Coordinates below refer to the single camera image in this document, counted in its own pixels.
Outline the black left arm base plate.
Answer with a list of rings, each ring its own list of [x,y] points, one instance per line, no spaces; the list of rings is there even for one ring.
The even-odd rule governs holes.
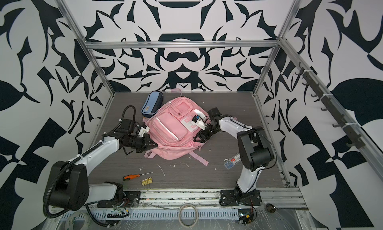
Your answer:
[[[124,191],[121,197],[117,195],[111,200],[103,200],[97,203],[98,208],[130,208],[140,202],[140,191]]]

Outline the pink student backpack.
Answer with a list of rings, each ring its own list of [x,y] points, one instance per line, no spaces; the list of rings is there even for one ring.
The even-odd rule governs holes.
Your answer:
[[[159,156],[165,160],[175,160],[189,154],[207,166],[208,161],[194,153],[204,145],[195,141],[197,133],[201,130],[192,122],[195,115],[206,116],[205,121],[208,118],[205,110],[185,96],[162,105],[158,112],[146,121],[146,126],[150,128],[148,134],[158,147],[146,151],[144,157],[152,159]]]

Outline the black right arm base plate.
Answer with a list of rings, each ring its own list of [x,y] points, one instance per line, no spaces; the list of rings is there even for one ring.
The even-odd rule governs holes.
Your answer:
[[[253,190],[242,193],[239,188],[233,190],[221,190],[219,204],[221,206],[260,206],[262,202],[260,192]]]

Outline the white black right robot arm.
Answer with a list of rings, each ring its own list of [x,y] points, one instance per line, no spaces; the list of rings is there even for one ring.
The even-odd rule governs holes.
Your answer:
[[[265,136],[263,127],[241,123],[231,115],[221,114],[217,108],[210,109],[207,117],[194,116],[192,122],[200,128],[194,138],[197,142],[205,143],[220,131],[237,140],[239,158],[243,165],[234,189],[238,198],[253,192],[261,172],[272,168],[277,162],[275,149]]]

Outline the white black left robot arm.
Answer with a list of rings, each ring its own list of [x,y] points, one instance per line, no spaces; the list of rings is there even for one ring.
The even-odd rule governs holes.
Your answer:
[[[142,153],[156,148],[150,128],[133,120],[122,119],[117,127],[102,135],[96,145],[68,161],[56,162],[50,171],[43,196],[43,213],[55,218],[68,211],[99,201],[121,201],[122,185],[114,182],[90,184],[89,174],[110,155],[131,148]]]

